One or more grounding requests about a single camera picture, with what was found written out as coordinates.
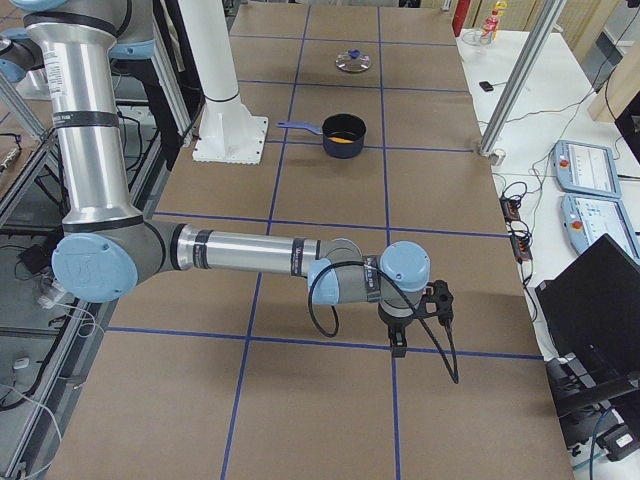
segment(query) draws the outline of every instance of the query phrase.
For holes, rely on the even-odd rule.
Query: plastic bottle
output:
[[[480,35],[481,45],[489,45],[493,41],[496,30],[498,30],[498,22],[498,10],[493,10],[482,26],[482,34]]]

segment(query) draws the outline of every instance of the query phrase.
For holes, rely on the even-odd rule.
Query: table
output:
[[[478,82],[506,81],[526,41],[527,33],[500,31],[495,43],[482,47],[465,42],[465,40],[471,40],[472,35],[472,31],[464,31],[458,40],[458,48],[473,95],[479,125],[484,129],[486,124],[482,121],[488,121],[491,117],[500,98],[502,87],[496,87],[494,92],[486,93],[479,87]],[[505,126],[496,147],[506,150],[507,157],[501,166],[493,167],[493,172],[501,176],[495,176],[498,194],[502,192],[505,181],[507,184],[522,181],[531,191],[537,189],[539,182],[531,175],[529,169],[534,162],[545,158],[560,138],[608,146],[613,149],[614,154],[619,156],[616,160],[619,174],[640,176],[640,165],[626,143],[622,140],[616,143],[620,137],[617,128],[611,123],[594,122],[589,116],[587,109],[595,98],[595,93],[559,33],[553,33],[549,37],[509,118],[519,118],[528,112],[540,110],[560,110],[580,102],[588,94],[590,95],[579,106],[570,107],[559,113],[529,116]],[[567,127],[566,131],[561,136],[565,127]],[[545,162],[538,164],[540,171],[544,171],[544,167]],[[530,227],[535,228],[532,245],[533,276],[530,282],[532,293],[535,286],[543,280],[555,278],[577,258],[577,253],[569,242],[561,219],[560,201],[564,192],[559,188],[551,167],[552,165],[549,165],[546,171],[541,195],[526,196],[520,210],[522,219]],[[635,229],[638,230],[640,184],[621,181],[621,186],[625,207]],[[509,193],[520,192],[522,189],[514,188]],[[531,271],[530,265],[525,266],[524,270],[525,275],[528,275]],[[535,326],[538,344],[545,359],[554,358],[557,352],[551,343],[542,315],[539,315]],[[584,459],[585,455],[580,456],[574,459],[573,463],[579,464]],[[576,478],[588,478],[586,470],[577,471]],[[603,480],[638,478],[640,455],[631,455],[617,463],[597,462],[596,473],[597,478]]]
[[[231,42],[244,103],[271,119],[262,162],[184,150],[156,218],[420,243],[455,295],[461,383],[417,325],[391,360],[372,305],[339,308],[328,341],[304,282],[167,273],[118,305],[48,478],[571,478],[450,16],[250,3]],[[373,59],[361,75],[333,65],[353,47]],[[350,161],[273,128],[337,111],[369,127]]]

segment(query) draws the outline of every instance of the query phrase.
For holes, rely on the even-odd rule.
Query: small black object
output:
[[[50,265],[49,258],[40,245],[31,245],[24,252],[20,252],[18,258],[32,275],[40,273]]]
[[[607,449],[607,458],[612,462],[622,460],[640,449],[638,437],[624,423],[604,432],[597,438],[596,443],[600,448]]]
[[[489,82],[480,82],[480,88],[482,88],[485,92],[493,92],[493,85]]]

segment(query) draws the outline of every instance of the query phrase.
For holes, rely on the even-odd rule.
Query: label on robot arm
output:
[[[44,54],[44,66],[47,71],[47,81],[49,82],[49,92],[51,98],[60,98],[65,94],[64,82],[62,80],[62,67],[56,52]]]

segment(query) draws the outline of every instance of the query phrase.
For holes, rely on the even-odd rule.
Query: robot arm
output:
[[[153,42],[151,0],[13,3],[32,12],[25,26],[42,50],[48,76],[71,200],[53,268],[71,293],[106,302],[160,272],[227,268],[307,277],[310,306],[378,303],[394,356],[404,356],[404,329],[413,319],[438,316],[450,327],[453,297],[444,282],[428,283],[429,257],[414,243],[399,242],[379,257],[363,257],[349,240],[242,235],[145,221],[127,188],[108,59],[116,43],[125,45],[125,53],[152,54],[146,49]],[[435,312],[427,312],[427,303],[436,304]]]

